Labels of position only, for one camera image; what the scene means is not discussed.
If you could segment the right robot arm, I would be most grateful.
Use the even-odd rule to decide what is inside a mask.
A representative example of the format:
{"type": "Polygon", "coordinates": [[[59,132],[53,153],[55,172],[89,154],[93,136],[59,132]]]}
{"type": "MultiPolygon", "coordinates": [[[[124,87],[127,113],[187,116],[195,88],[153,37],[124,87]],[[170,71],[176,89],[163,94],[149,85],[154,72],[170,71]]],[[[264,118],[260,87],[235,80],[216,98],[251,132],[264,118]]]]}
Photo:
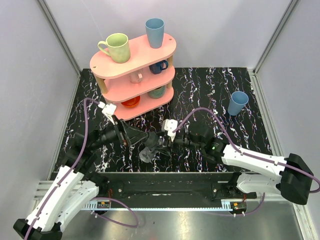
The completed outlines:
{"type": "Polygon", "coordinates": [[[175,144],[198,148],[207,162],[248,170],[249,173],[237,173],[227,185],[228,195],[232,198],[262,192],[281,195],[298,205],[308,202],[314,174],[297,154],[283,157],[248,150],[214,137],[213,131],[206,127],[190,128],[182,136],[170,127],[168,135],[175,144]]]}

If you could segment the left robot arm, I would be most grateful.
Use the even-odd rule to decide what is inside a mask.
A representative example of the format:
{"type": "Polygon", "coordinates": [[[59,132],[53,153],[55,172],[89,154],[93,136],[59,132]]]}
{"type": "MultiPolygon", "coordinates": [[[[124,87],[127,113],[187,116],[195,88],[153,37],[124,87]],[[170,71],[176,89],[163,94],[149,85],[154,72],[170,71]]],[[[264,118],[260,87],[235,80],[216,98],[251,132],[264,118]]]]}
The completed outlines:
{"type": "Polygon", "coordinates": [[[145,143],[150,133],[115,118],[103,130],[75,136],[64,163],[48,191],[27,218],[19,218],[13,229],[24,240],[60,240],[67,224],[93,198],[109,193],[109,179],[93,170],[96,150],[109,143],[133,146],[145,143]]]}

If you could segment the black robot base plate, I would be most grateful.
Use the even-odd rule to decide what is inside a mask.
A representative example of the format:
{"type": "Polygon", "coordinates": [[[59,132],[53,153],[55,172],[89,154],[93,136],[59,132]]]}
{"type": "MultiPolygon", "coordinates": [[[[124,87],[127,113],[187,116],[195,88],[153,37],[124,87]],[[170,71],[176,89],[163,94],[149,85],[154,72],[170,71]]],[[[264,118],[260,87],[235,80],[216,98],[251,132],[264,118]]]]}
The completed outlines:
{"type": "Polygon", "coordinates": [[[99,186],[99,197],[115,199],[200,195],[210,200],[255,199],[255,192],[236,187],[239,172],[107,172],[91,171],[84,177],[99,186]]]}

